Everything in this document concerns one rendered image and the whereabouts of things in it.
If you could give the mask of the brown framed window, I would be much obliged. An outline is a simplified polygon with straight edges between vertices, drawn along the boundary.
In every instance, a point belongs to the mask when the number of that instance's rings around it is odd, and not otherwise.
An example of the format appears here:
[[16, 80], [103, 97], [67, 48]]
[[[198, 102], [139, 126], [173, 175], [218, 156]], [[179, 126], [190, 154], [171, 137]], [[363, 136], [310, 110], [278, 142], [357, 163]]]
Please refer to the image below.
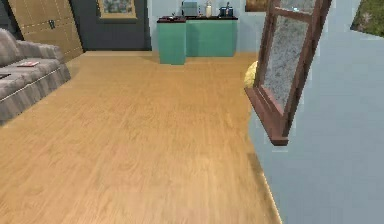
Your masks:
[[269, 0], [255, 81], [245, 89], [270, 142], [286, 146], [332, 0]]

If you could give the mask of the teal counter with dark top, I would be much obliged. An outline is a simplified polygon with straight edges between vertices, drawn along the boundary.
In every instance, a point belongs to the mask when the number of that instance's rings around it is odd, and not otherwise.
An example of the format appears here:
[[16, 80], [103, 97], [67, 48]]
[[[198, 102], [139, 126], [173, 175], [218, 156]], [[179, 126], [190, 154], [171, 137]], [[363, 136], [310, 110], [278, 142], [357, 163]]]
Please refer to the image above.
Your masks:
[[183, 65], [187, 57], [232, 57], [236, 17], [161, 17], [157, 20], [161, 64]]

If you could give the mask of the grey toaster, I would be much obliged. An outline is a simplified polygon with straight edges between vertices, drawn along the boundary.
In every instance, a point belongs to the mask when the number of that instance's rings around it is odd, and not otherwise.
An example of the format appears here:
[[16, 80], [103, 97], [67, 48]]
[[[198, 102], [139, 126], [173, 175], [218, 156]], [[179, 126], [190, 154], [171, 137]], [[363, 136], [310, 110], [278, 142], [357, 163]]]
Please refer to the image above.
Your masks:
[[183, 1], [182, 2], [182, 14], [184, 16], [197, 16], [198, 15], [198, 3], [196, 1]]

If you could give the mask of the grey striped sofa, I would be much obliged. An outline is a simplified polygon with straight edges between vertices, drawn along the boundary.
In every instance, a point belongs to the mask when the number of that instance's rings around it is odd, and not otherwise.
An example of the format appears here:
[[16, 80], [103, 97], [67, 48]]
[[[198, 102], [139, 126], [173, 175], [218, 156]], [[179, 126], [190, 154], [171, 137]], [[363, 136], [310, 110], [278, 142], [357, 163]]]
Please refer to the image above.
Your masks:
[[[17, 67], [38, 61], [35, 67]], [[16, 40], [0, 28], [0, 126], [71, 79], [58, 46]]]

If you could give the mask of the brown framed picture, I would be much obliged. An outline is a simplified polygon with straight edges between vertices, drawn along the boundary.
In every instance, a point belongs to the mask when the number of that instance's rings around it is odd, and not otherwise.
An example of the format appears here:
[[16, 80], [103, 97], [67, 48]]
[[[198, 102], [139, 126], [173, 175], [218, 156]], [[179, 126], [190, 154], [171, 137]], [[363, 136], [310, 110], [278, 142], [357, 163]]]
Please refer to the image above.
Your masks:
[[268, 0], [246, 0], [246, 12], [265, 12], [268, 7]]

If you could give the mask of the tan wooden room door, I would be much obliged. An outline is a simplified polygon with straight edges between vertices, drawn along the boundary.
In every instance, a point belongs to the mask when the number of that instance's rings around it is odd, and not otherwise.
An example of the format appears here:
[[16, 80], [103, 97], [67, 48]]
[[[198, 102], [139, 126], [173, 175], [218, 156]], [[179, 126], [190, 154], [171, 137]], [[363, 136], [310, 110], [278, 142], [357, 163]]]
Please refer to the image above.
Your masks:
[[83, 53], [69, 0], [7, 1], [26, 41], [58, 46], [66, 62]]

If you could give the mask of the gold framed picture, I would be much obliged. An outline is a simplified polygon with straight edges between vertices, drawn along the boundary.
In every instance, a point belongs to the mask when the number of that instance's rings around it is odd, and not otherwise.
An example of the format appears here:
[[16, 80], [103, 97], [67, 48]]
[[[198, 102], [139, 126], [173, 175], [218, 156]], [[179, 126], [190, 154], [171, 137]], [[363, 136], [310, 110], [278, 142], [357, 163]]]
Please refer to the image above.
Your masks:
[[136, 19], [134, 0], [97, 0], [103, 19]]

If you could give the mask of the yellow round object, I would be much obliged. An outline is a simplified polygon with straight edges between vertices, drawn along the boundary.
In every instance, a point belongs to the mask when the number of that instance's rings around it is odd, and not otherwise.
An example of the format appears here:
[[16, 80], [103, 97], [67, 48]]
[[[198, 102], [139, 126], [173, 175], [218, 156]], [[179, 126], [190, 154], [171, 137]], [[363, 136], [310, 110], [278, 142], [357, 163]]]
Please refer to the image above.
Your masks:
[[244, 86], [246, 88], [251, 88], [254, 84], [255, 77], [256, 77], [256, 71], [257, 71], [257, 65], [258, 62], [253, 62], [247, 69], [245, 76], [244, 76]]

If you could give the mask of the green framed picture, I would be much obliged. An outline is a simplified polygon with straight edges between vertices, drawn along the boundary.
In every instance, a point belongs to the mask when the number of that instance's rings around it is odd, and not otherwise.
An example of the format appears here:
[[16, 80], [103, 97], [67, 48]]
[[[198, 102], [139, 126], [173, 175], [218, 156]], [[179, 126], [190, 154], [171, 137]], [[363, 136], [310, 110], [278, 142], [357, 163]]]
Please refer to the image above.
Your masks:
[[350, 29], [384, 38], [384, 0], [361, 0]]

